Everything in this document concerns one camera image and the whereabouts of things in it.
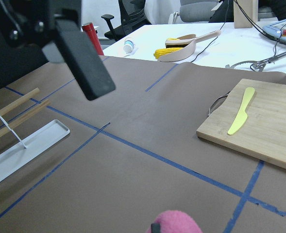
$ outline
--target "white tray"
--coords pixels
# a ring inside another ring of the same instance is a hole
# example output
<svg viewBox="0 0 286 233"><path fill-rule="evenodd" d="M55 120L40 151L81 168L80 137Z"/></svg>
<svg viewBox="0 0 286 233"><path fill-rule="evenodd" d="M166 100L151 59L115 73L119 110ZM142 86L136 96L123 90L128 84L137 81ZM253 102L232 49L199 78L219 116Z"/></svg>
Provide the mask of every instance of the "white tray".
<svg viewBox="0 0 286 233"><path fill-rule="evenodd" d="M69 132L67 126L55 119L22 140L26 149L19 142L0 154L0 181L54 145Z"/></svg>

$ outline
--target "yellow knife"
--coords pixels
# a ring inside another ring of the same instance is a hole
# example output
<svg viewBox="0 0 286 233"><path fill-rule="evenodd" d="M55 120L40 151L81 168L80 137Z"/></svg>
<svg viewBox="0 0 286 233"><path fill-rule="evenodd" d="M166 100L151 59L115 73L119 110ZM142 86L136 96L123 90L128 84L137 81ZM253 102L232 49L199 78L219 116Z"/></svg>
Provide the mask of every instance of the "yellow knife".
<svg viewBox="0 0 286 233"><path fill-rule="evenodd" d="M242 98L242 103L240 105L239 111L235 117L234 122L232 123L230 129L227 132L228 135L233 135L245 123L246 119L248 118L248 115L246 114L245 109L248 106L249 102L251 101L254 93L255 93L254 87L247 87L245 89L244 95Z"/></svg>

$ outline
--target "pink ball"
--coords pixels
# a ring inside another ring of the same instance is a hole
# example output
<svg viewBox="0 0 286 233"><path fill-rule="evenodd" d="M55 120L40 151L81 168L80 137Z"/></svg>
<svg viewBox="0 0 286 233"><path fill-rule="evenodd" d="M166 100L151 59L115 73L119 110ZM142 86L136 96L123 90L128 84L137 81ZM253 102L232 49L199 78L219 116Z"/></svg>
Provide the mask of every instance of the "pink ball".
<svg viewBox="0 0 286 233"><path fill-rule="evenodd" d="M161 233L202 233L188 214L179 210L167 210L157 216L154 223L160 223Z"/></svg>

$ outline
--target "red bottle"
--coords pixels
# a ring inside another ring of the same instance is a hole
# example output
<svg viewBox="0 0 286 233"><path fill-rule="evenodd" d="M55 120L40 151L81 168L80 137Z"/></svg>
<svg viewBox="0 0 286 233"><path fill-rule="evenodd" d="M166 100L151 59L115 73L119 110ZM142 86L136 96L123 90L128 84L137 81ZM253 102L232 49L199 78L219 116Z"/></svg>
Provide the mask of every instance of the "red bottle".
<svg viewBox="0 0 286 233"><path fill-rule="evenodd" d="M87 33L87 35L89 36L92 44L94 45L94 48L96 50L96 52L98 53L98 55L104 55L103 53L103 50L101 48L101 45L100 45L100 41L98 39L98 36L96 35L96 31L93 27L93 23L86 23L86 24L83 24L82 26L82 29L84 32Z"/></svg>

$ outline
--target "wooden cutting board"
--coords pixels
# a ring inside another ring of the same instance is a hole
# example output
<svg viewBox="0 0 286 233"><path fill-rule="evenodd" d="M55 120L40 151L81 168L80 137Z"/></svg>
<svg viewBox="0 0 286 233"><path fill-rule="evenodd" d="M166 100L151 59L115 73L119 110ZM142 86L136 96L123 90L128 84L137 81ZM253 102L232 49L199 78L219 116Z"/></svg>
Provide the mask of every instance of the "wooden cutting board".
<svg viewBox="0 0 286 233"><path fill-rule="evenodd" d="M248 118L228 135L249 86L255 94L246 109ZM197 136L286 169L286 85L242 79L197 129Z"/></svg>

